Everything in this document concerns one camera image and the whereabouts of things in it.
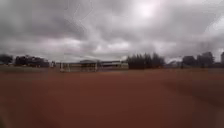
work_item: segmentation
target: gray cloud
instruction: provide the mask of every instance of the gray cloud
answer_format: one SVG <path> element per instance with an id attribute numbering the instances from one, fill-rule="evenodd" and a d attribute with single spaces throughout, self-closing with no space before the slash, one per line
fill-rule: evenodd
<path id="1" fill-rule="evenodd" d="M 222 0 L 5 0 L 0 52 L 54 60 L 224 51 Z"/>

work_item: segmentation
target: red dirt track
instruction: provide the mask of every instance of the red dirt track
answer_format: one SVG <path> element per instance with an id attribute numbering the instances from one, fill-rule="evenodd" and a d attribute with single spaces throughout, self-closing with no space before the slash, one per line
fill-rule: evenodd
<path id="1" fill-rule="evenodd" d="M 223 128 L 224 71 L 0 74 L 6 128 Z"/>

